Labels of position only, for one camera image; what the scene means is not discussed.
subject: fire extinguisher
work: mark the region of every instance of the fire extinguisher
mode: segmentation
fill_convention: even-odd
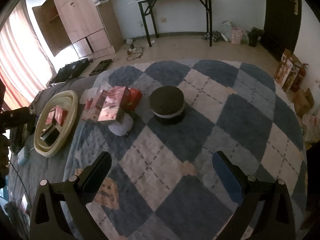
[[[297,92],[300,89],[300,85],[301,85],[304,77],[306,76],[306,73],[307,73],[306,69],[307,69],[308,65],[309,64],[303,64],[302,67],[300,68],[296,79],[294,80],[292,86],[290,87],[290,89],[293,92]]]

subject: gray bed sheet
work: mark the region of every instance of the gray bed sheet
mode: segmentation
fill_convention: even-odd
[[[69,82],[57,85],[52,88],[43,90],[40,93],[38,99],[36,99],[33,104],[35,106],[36,115],[41,114],[42,109],[48,103],[48,101],[57,93],[67,90],[73,90],[77,93],[79,99],[83,92],[91,88],[96,80],[97,76],[74,79]],[[18,158],[12,155],[11,162],[19,173],[26,189],[28,198],[30,199],[31,205],[33,205],[34,198],[36,196],[36,191],[38,189],[39,183],[42,179],[47,179],[51,183],[62,182],[63,174],[66,166],[66,161],[68,158],[68,153],[72,143],[72,139],[82,114],[84,105],[78,105],[77,117],[75,124],[67,138],[65,145],[61,150],[50,158],[46,158],[36,152],[35,149],[30,151],[29,160],[23,165],[18,165]],[[34,147],[33,135],[26,139],[25,146],[30,150]],[[17,205],[21,204],[23,194],[25,190],[19,180],[16,172],[12,167],[10,167],[9,172],[9,200],[14,201]]]

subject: black wire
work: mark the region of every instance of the black wire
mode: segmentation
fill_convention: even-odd
[[[19,179],[20,179],[20,181],[21,181],[21,183],[22,183],[22,186],[24,187],[24,190],[25,190],[25,192],[26,192],[28,204],[32,207],[32,204],[31,204],[31,202],[30,202],[30,198],[29,198],[29,195],[28,195],[28,191],[27,191],[27,189],[26,189],[26,186],[24,185],[24,183],[23,183],[23,181],[22,181],[19,173],[17,172],[16,168],[13,166],[13,164],[12,164],[12,162],[11,162],[11,157],[10,157],[9,163],[11,164],[12,168],[14,169],[14,171],[17,173],[17,175],[18,175],[18,177],[19,177]]]
[[[138,46],[136,46],[135,48],[136,48],[136,49],[137,49],[137,48],[140,48],[141,51],[138,51],[138,52],[133,53],[132,55],[129,55],[129,56],[127,57],[127,61],[132,61],[132,60],[135,60],[135,59],[137,59],[137,58],[141,58],[141,57],[143,56],[144,47],[141,47],[138,43],[135,43],[135,42],[133,42],[132,44],[138,45]]]

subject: white wall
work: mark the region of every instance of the white wall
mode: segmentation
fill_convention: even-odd
[[[138,4],[128,4],[135,0],[111,0],[124,38],[144,36]],[[154,7],[159,33],[205,32],[205,9],[198,0],[162,0]],[[263,29],[266,0],[213,0],[213,30],[219,23],[232,20],[250,30],[252,26]],[[160,17],[167,18],[166,23]],[[153,32],[151,17],[147,16],[150,33]]]
[[[301,84],[306,90],[320,80],[320,23],[305,0],[302,0],[301,26],[294,54],[308,63],[307,75]]]
[[[38,23],[36,21],[35,15],[33,14],[32,8],[35,6],[42,5],[46,0],[26,0],[27,4],[27,10],[30,17],[30,21],[33,25],[33,28],[36,32],[36,35],[38,36],[38,39],[40,41],[40,44],[42,45],[44,51],[48,55],[49,59],[51,60],[55,70],[58,72],[58,70],[61,67],[64,67],[65,64],[77,61],[79,59],[75,49],[73,46],[69,46],[68,48],[61,51],[57,56],[53,56],[51,50],[49,49],[47,43],[45,42],[43,35],[39,29]]]

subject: tile floor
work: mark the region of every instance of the tile floor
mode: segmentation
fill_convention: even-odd
[[[124,44],[116,54],[98,58],[92,62],[80,75],[86,77],[101,60],[111,58],[113,63],[110,68],[126,66],[135,63],[150,61],[175,60],[175,59],[216,59],[247,62],[257,65],[274,76],[278,62],[260,44],[253,48],[248,45],[232,45],[230,42],[213,42],[201,39],[201,35],[167,36],[155,39],[150,48],[147,40],[137,40],[136,43],[145,48],[143,56],[133,61],[127,61],[129,46]]]

